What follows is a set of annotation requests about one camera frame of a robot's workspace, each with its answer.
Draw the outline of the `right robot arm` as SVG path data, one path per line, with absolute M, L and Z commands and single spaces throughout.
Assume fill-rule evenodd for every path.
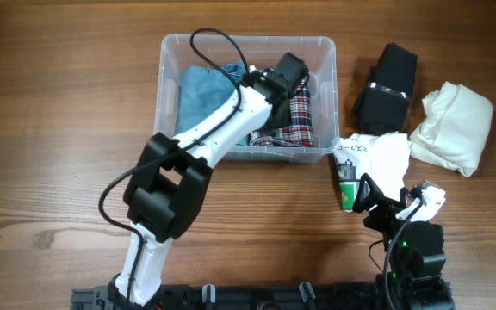
M 445 201 L 445 191 L 435 183 L 402 188 L 395 200 L 369 174 L 361 175 L 352 210 L 366 212 L 364 226 L 382 235 L 385 258 L 376 286 L 386 309 L 456 307 L 450 285 L 442 278 L 443 227 L 431 223 Z

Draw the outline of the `blue jeans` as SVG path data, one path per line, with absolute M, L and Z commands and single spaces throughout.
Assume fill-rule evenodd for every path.
M 235 86 L 220 71 L 190 65 L 180 75 L 174 134 L 204 121 L 235 93 Z

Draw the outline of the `black garment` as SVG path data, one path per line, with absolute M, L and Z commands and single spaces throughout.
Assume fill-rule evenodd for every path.
M 403 128 L 413 96 L 417 60 L 416 54 L 395 43 L 386 45 L 352 108 L 360 131 L 380 136 Z

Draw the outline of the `plaid shirt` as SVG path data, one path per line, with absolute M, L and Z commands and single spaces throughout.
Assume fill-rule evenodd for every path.
M 315 147 L 308 79 L 302 79 L 288 102 L 288 125 L 252 132 L 248 146 Z

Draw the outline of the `cream garment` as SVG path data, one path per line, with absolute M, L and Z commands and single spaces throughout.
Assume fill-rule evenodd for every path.
M 409 137 L 411 156 L 471 177 L 491 129 L 491 102 L 462 84 L 446 82 L 422 104 L 425 119 Z

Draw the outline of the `white printed t-shirt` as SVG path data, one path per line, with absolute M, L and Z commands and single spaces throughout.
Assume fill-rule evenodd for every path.
M 340 205 L 351 212 L 361 176 L 367 173 L 386 197 L 398 200 L 409 166 L 410 149 L 406 133 L 382 136 L 354 133 L 341 138 L 332 153 L 341 191 Z

